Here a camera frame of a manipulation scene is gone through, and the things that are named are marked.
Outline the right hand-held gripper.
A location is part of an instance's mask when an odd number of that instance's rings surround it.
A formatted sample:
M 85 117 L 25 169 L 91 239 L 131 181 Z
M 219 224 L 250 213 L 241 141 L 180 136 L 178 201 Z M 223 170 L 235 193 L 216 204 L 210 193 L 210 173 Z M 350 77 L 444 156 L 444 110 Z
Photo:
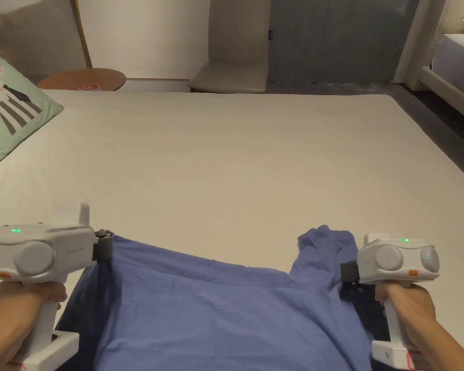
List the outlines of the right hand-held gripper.
M 368 233 L 357 259 L 340 265 L 343 285 L 378 285 L 386 281 L 409 288 L 413 283 L 439 277 L 440 262 L 434 245 L 420 239 Z M 429 371 L 430 364 L 412 343 L 390 299 L 384 301 L 390 340 L 372 342 L 373 358 L 402 371 Z

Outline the person's right hand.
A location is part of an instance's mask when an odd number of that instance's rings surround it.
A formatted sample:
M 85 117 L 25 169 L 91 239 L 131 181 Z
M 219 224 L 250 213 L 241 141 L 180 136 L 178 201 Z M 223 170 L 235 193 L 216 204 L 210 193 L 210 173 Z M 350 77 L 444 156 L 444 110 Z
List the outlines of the person's right hand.
M 423 287 L 404 288 L 398 283 L 382 283 L 375 288 L 375 300 L 383 304 L 390 300 L 410 341 L 423 353 L 429 336 L 437 324 L 436 312 L 430 293 Z

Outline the person's left hand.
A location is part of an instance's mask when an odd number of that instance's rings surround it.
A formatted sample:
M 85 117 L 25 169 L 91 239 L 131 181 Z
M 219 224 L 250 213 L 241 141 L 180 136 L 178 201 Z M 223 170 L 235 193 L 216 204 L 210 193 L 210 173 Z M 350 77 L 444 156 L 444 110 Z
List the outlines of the person's left hand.
M 31 333 L 43 305 L 51 302 L 58 309 L 66 299 L 64 284 L 0 282 L 0 370 Z

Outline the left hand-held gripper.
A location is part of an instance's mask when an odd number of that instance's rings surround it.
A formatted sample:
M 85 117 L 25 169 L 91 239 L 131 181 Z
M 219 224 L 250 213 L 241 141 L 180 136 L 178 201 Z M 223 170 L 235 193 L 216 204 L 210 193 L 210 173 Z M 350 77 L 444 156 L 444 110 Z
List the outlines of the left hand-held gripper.
M 65 283 L 72 272 L 110 260 L 113 235 L 94 230 L 86 203 L 61 203 L 46 222 L 0 226 L 0 280 L 23 285 Z M 60 367 L 79 349 L 80 335 L 55 330 L 58 306 L 43 305 L 9 367 Z

